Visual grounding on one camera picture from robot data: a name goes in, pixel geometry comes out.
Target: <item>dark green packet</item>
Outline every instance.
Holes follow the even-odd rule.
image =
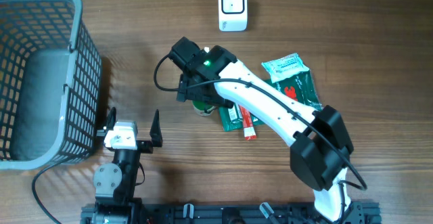
[[[297,75],[291,76],[288,79],[272,83],[271,79],[265,81],[270,86],[276,88],[279,92],[287,95],[288,97],[308,106],[312,106],[317,110],[322,110],[322,105],[317,97],[316,89],[314,87],[314,80],[310,71],[300,72]],[[232,131],[234,129],[242,129],[242,115],[239,106],[229,108],[219,108],[219,114],[223,121],[224,131]],[[255,115],[251,114],[252,124],[263,125],[264,122]]]

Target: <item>gray basket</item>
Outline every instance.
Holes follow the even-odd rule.
[[[93,149],[101,58],[82,8],[81,0],[0,0],[0,169]]]

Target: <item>red logo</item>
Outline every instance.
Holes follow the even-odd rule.
[[[296,98],[295,88],[293,88],[293,86],[290,86],[290,89],[289,87],[284,88],[284,93],[287,95],[287,97],[298,101]]]

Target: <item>brown tabletop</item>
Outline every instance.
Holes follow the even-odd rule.
[[[369,185],[353,200],[379,202],[384,223],[431,223],[433,210],[433,0],[248,0],[244,32],[218,29],[217,0],[83,0],[83,20],[104,61],[100,106],[135,120],[148,139],[160,110],[164,145],[142,155],[145,203],[258,204],[313,201],[290,170],[290,151],[268,126],[258,139],[224,132],[218,113],[155,88],[156,63],[182,36],[220,45],[262,79],[261,66],[297,52],[323,105],[339,110],[352,137],[351,162]],[[177,86],[162,65],[158,80]],[[113,153],[100,149],[76,166],[44,174],[37,191],[63,223],[78,223],[94,202],[92,177]],[[37,171],[0,174],[0,223],[49,223],[30,189]],[[355,178],[348,174],[351,181]]]

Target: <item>basket bottom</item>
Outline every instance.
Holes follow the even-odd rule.
[[[64,116],[60,105],[69,55],[67,49],[44,49],[28,58],[12,133],[12,160],[34,160],[54,144]]]

